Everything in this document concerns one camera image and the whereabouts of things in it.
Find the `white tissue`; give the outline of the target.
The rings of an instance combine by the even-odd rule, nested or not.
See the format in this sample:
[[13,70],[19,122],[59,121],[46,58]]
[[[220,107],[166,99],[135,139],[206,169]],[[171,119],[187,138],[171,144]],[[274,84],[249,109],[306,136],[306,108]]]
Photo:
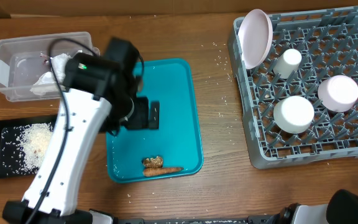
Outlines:
[[52,67],[60,83],[65,78],[65,65],[67,64],[67,61],[69,61],[69,59],[71,59],[71,57],[67,54],[60,54],[52,57]]
[[57,92],[57,85],[52,72],[44,73],[30,89],[35,95],[43,96],[47,93]]

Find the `red snack wrapper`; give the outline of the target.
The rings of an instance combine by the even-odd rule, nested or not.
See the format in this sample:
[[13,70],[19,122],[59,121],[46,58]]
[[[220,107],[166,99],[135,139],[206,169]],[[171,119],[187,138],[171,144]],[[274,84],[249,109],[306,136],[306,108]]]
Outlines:
[[50,56],[40,53],[40,56],[43,58],[43,64],[44,65],[49,65],[50,62],[52,61],[52,59],[50,58]]

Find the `large white plate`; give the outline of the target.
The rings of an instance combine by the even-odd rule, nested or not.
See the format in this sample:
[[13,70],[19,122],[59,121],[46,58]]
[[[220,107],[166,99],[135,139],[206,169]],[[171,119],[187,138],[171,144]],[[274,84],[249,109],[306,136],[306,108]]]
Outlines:
[[261,9],[254,9],[241,22],[238,37],[245,68],[255,68],[265,60],[270,51],[273,38],[272,21]]

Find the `small white bowl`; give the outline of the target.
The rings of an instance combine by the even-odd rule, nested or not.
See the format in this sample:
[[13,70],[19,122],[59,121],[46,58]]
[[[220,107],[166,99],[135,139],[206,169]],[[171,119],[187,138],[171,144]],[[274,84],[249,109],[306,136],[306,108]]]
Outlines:
[[314,108],[306,98],[290,96],[276,104],[273,118],[281,130],[299,134],[305,132],[312,123]]

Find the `white cup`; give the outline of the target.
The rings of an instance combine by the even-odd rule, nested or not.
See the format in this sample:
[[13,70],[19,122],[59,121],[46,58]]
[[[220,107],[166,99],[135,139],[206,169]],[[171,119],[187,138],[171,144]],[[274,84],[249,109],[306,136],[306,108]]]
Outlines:
[[287,79],[292,72],[298,70],[301,60],[301,53],[297,49],[287,49],[278,58],[273,72],[275,75],[280,74],[280,78]]

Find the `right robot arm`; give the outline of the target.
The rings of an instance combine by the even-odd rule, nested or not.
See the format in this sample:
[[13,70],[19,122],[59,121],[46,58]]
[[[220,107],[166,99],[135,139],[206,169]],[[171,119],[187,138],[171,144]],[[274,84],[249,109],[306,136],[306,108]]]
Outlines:
[[338,190],[329,203],[322,205],[291,204],[270,217],[271,224],[358,224],[358,195]]

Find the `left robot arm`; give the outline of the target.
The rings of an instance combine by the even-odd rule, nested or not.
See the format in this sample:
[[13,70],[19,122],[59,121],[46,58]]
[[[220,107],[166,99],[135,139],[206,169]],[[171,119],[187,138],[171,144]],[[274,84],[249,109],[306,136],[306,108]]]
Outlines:
[[60,107],[43,163],[20,201],[8,201],[9,223],[113,223],[114,217],[77,208],[87,160],[100,131],[158,129],[160,105],[138,97],[142,77],[134,75],[143,58],[134,45],[112,38],[104,55],[91,49],[65,64],[57,82]]

